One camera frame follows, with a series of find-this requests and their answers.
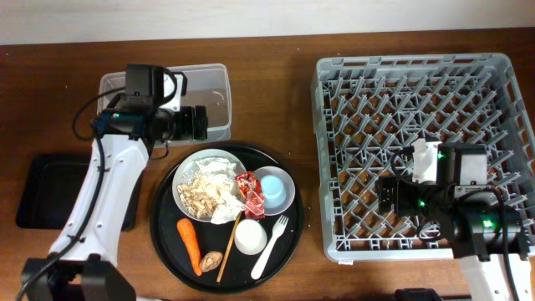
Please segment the pink small bowl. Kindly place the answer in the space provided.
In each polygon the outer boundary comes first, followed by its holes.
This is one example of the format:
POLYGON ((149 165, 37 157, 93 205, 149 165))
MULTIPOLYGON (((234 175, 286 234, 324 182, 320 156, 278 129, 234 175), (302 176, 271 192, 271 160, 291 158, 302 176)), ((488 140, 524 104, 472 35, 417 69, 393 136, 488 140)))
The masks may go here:
POLYGON ((276 166, 264 166, 254 171, 256 178, 261 182, 261 179, 267 175, 273 175, 279 177, 286 189, 286 199, 283 204, 274 208, 265 208, 266 216, 275 216, 286 211, 293 203, 293 199, 296 195, 296 187, 292 177, 282 168, 276 166))

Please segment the white plastic fork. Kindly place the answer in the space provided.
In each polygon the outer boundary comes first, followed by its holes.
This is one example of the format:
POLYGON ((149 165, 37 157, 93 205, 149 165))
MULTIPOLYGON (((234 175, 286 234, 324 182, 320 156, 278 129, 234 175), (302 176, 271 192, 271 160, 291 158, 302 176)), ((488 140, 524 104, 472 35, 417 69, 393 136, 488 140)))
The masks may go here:
POLYGON ((273 247, 276 243, 276 241, 283 235, 286 226, 288 225, 289 218, 282 215, 279 217, 279 219, 275 222, 273 229, 272 229, 272 236, 270 240, 267 242, 267 246, 263 249, 260 257, 256 261, 255 265, 252 268, 251 271, 251 278, 254 280, 257 280, 261 277, 262 272, 264 271, 264 268, 267 265, 269 256, 273 250, 273 247))

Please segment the white cup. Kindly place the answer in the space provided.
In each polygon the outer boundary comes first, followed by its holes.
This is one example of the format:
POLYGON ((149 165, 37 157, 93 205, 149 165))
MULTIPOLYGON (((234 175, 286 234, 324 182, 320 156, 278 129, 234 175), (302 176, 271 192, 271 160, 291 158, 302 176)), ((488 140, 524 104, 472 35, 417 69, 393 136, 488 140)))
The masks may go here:
POLYGON ((267 234, 259 222, 245 219, 237 224, 234 243, 241 253, 256 255, 267 245, 267 234))

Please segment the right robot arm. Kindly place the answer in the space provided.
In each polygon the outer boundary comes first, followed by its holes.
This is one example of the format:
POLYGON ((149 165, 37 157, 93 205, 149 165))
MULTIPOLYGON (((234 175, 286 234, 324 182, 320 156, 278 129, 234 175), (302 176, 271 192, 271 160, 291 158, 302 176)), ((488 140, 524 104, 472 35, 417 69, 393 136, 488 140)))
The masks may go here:
POLYGON ((426 242, 447 240, 453 258, 469 284, 474 300, 531 300, 529 242, 519 211, 507 205, 487 181, 487 152, 483 145, 439 143, 431 148, 432 180, 404 176, 396 160, 411 156, 423 163, 414 145, 390 158, 393 171, 381 176, 375 190, 382 213, 422 216, 438 234, 426 242))

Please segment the red snack wrapper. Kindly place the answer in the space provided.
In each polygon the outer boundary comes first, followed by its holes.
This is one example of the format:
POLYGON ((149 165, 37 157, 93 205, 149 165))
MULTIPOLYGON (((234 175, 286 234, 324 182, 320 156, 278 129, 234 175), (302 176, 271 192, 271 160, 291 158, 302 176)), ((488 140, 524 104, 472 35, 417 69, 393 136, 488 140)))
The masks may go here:
POLYGON ((239 191, 245 200, 245 216, 247 219, 260 220, 265 217, 264 195, 261 182, 251 171, 235 177, 239 191))

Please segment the light blue cup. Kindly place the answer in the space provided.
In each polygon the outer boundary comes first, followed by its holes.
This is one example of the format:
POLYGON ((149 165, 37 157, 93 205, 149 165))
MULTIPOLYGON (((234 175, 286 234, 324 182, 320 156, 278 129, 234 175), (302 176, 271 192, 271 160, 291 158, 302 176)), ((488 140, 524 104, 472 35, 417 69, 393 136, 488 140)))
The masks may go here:
POLYGON ((279 177, 273 175, 264 176, 261 179, 261 187, 266 208, 278 207, 285 202, 286 189, 279 177))

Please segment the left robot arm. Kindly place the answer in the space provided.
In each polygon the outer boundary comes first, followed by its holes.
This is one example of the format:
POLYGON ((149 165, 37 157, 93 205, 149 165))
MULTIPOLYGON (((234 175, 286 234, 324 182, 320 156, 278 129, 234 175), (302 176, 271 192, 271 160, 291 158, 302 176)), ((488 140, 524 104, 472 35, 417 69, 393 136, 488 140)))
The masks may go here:
POLYGON ((46 258, 30 258, 22 300, 136 300, 117 269, 130 199, 157 144, 205 140, 206 108, 182 107, 188 78, 178 70, 130 64, 125 85, 91 123, 91 161, 74 208, 46 258))

